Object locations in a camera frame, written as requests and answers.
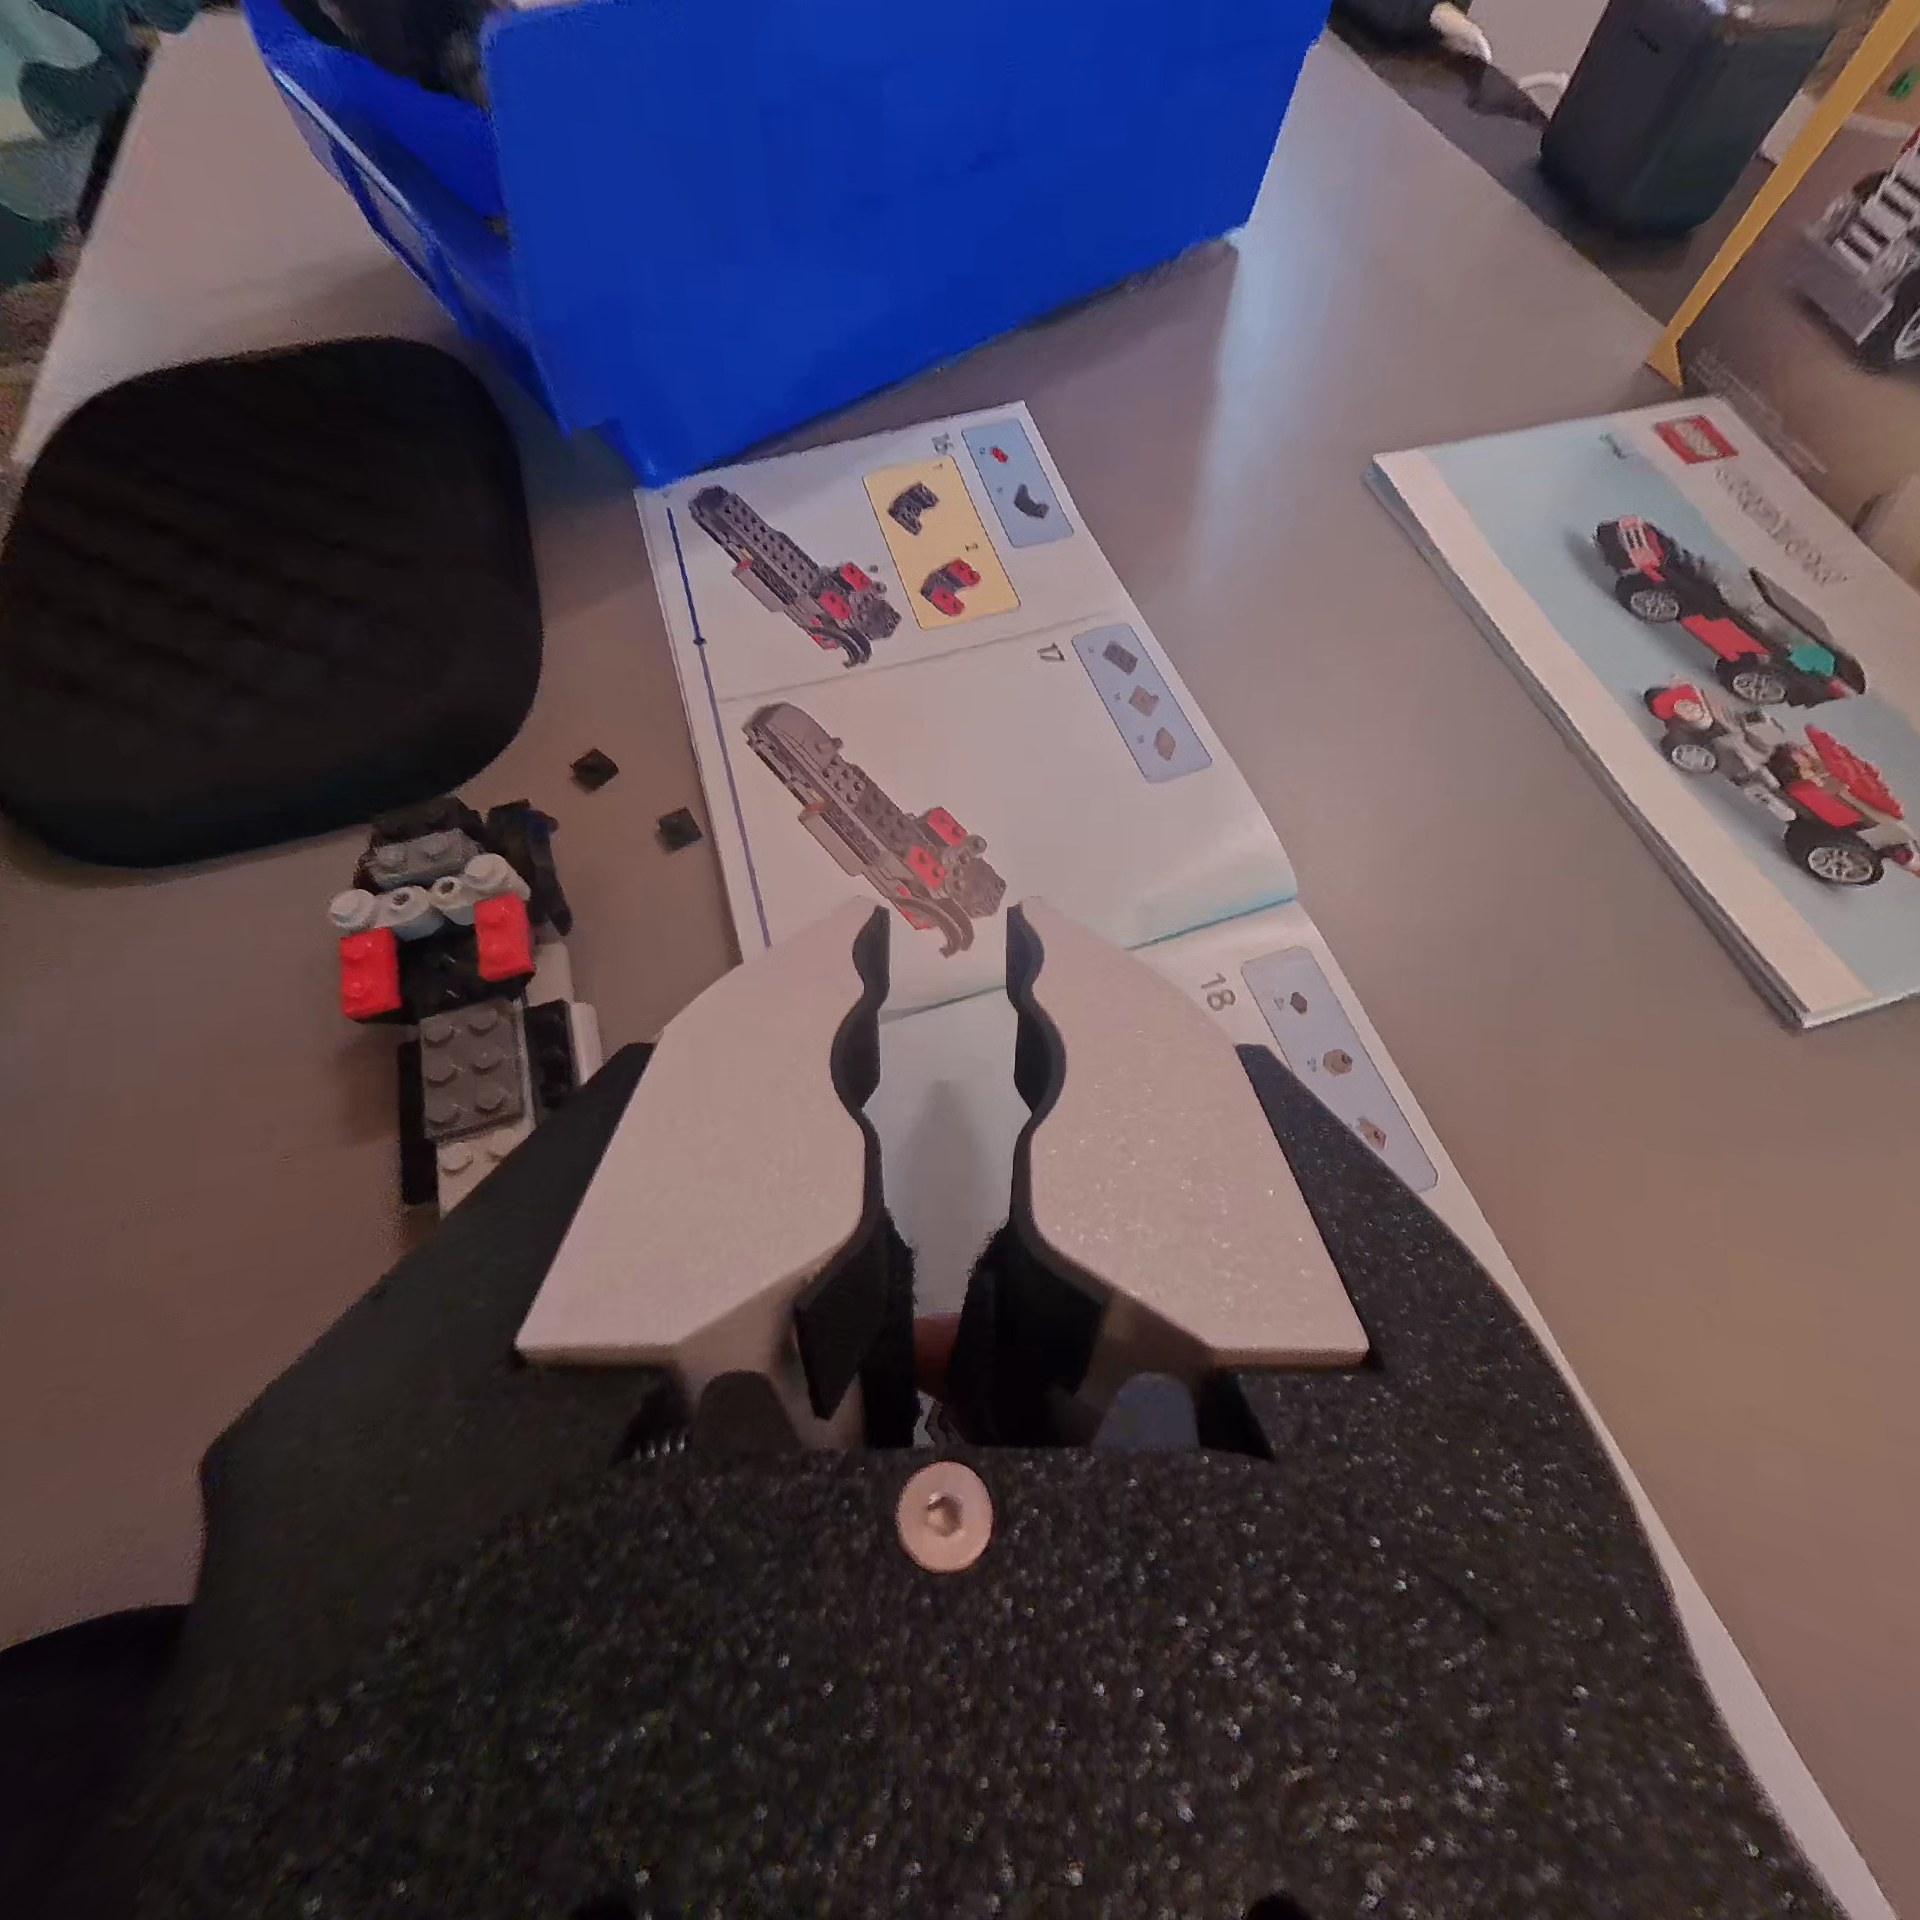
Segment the toy set cardboard box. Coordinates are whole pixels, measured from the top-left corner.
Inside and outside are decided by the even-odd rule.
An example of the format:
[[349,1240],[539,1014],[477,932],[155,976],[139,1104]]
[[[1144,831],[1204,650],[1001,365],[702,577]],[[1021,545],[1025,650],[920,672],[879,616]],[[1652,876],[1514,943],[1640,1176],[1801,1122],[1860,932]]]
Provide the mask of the toy set cardboard box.
[[1715,394],[1918,579],[1918,2],[1875,2],[1650,365]]

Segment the person's camouflage clothing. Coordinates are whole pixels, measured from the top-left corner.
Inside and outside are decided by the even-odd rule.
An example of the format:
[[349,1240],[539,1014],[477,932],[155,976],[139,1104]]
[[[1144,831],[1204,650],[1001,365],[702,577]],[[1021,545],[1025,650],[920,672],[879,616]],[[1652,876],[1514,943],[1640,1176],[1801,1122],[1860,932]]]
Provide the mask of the person's camouflage clothing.
[[5,2],[5,287],[82,222],[103,141],[200,2]]

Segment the dark boxy device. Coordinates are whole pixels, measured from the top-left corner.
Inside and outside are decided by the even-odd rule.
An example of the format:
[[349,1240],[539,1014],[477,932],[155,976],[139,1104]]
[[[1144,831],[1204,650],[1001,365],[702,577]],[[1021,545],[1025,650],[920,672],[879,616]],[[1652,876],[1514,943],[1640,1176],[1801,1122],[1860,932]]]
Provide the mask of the dark boxy device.
[[1684,235],[1728,198],[1837,30],[1837,2],[1606,2],[1541,164],[1589,222]]

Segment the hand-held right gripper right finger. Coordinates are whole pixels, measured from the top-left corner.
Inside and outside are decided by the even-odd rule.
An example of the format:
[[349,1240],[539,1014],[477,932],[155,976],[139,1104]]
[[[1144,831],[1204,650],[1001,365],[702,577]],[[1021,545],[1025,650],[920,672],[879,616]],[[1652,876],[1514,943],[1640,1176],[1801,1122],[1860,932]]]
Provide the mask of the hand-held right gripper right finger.
[[1232,1377],[1371,1361],[1273,1123],[1285,1068],[1043,900],[1007,915],[1006,991],[1025,1122],[960,1316],[956,1429],[1265,1449]]

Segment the partly built toy vehicle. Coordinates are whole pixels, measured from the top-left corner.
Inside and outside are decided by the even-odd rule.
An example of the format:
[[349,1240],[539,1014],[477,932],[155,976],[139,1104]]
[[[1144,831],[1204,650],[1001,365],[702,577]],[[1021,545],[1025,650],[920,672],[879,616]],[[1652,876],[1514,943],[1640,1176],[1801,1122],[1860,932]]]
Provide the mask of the partly built toy vehicle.
[[373,821],[325,905],[338,1004],[397,1031],[397,1189],[456,1210],[604,1064],[574,988],[555,816],[462,796]]

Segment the dark cloth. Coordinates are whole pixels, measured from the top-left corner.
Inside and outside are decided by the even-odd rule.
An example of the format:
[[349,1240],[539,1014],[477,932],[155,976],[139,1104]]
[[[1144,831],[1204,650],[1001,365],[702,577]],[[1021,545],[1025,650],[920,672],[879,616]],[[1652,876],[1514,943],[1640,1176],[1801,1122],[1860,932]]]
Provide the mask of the dark cloth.
[[122,1809],[185,1617],[136,1607],[5,1653],[5,1915],[134,1914]]

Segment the blue plastic bin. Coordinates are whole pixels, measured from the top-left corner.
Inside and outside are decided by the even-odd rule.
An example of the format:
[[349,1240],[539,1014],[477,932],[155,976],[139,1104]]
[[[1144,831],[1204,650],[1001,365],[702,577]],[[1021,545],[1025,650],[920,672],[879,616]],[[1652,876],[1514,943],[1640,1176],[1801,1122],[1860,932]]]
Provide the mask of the blue plastic bin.
[[647,485],[1242,227],[1328,2],[548,2],[487,105],[243,19],[377,238]]

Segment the dark device with blue top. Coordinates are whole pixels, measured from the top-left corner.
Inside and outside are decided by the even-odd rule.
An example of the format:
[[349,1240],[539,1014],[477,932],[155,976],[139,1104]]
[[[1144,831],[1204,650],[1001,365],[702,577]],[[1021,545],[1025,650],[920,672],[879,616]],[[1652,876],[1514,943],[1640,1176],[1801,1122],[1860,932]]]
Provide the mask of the dark device with blue top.
[[1395,47],[1442,47],[1491,63],[1492,47],[1473,19],[1473,2],[1331,2],[1331,15]]

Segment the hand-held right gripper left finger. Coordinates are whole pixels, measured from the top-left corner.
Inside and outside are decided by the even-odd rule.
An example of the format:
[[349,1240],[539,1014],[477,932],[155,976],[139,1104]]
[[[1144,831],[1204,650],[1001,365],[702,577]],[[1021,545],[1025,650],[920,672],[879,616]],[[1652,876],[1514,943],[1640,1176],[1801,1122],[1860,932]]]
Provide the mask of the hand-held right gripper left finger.
[[521,1326],[532,1365],[766,1377],[805,1442],[914,1440],[910,1249],[867,1101],[895,920],[838,904],[667,1024]]

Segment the closed instruction booklet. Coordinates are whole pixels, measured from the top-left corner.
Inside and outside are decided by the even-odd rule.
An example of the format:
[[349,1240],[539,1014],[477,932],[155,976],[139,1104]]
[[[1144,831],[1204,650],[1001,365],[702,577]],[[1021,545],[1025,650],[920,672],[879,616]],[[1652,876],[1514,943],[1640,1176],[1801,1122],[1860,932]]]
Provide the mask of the closed instruction booklet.
[[1918,997],[1918,590],[1736,407],[1369,479],[1790,1024]]

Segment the open instruction booklet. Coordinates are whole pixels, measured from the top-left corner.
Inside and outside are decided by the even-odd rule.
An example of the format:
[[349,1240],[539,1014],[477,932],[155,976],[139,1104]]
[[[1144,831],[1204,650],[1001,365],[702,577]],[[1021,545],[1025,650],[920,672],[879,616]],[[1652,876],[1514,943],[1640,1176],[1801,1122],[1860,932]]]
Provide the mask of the open instruction booklet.
[[1265,1045],[1314,1112],[1565,1351],[1384,1047],[1252,782],[1060,485],[1030,410],[640,490],[735,932],[898,911],[876,1129],[935,1310],[1006,1220],[1001,988],[1025,898]]

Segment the black mesh pad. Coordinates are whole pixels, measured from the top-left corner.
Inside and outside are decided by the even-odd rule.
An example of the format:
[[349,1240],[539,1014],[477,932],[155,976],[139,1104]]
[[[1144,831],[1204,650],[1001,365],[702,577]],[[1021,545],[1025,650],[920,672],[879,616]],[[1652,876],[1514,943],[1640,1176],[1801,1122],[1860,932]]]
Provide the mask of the black mesh pad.
[[90,397],[5,540],[5,815],[113,868],[427,801],[543,658],[518,436],[417,339],[170,365]]

